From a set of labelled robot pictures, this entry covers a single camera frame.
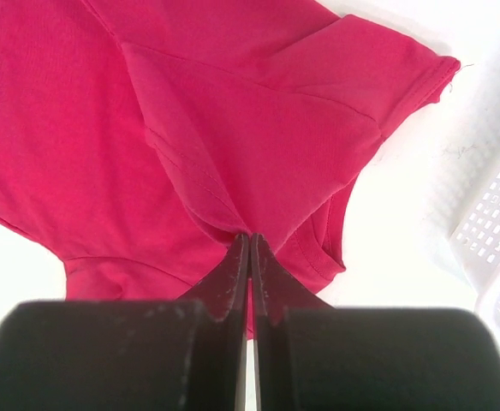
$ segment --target red object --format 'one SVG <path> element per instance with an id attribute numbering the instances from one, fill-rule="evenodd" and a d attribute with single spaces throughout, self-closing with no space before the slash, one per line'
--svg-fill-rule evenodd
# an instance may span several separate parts
<path id="1" fill-rule="evenodd" d="M 459 67 L 313 0 L 0 2 L 0 223 L 69 299 L 176 298 L 239 232 L 317 292 L 358 173 Z"/>

